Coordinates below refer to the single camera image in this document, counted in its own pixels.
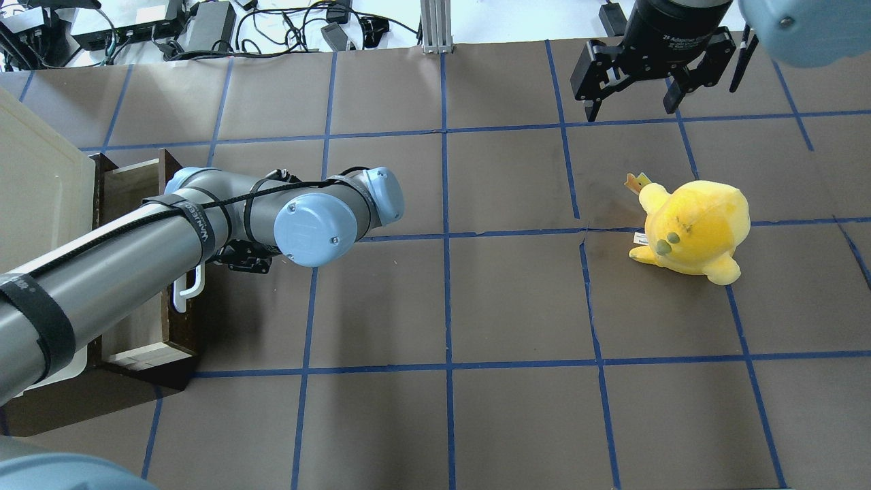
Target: stuffed animal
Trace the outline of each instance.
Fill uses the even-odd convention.
[[[626,186],[638,194],[647,212],[648,245],[633,248],[629,257],[682,274],[707,276],[726,286],[741,275],[732,259],[750,232],[747,199],[735,187],[695,180],[668,194],[644,174],[627,175]]]

